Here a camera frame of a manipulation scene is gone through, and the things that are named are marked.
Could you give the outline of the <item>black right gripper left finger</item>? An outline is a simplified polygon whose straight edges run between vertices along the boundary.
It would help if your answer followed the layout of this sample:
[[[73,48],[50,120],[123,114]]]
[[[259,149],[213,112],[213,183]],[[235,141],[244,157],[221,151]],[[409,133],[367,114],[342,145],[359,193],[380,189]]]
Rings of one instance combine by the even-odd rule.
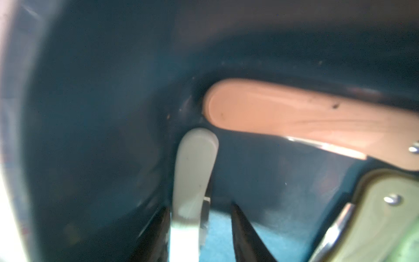
[[[131,256],[131,262],[167,262],[169,257],[170,210],[156,213],[140,236],[140,242]]]

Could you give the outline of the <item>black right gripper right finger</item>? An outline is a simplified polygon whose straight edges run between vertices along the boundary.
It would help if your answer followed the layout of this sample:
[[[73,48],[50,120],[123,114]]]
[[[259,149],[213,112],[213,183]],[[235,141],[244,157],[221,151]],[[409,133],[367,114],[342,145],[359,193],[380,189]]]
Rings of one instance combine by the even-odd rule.
[[[237,262],[276,262],[240,207],[231,205],[232,240]]]

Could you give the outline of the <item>light blue sheathed knife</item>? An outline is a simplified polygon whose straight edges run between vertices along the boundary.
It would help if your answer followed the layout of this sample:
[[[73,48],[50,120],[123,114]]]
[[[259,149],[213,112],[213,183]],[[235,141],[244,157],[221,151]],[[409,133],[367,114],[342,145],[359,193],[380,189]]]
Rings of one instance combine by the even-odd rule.
[[[169,261],[198,262],[201,212],[219,149],[217,136],[195,128],[182,138],[176,155]]]

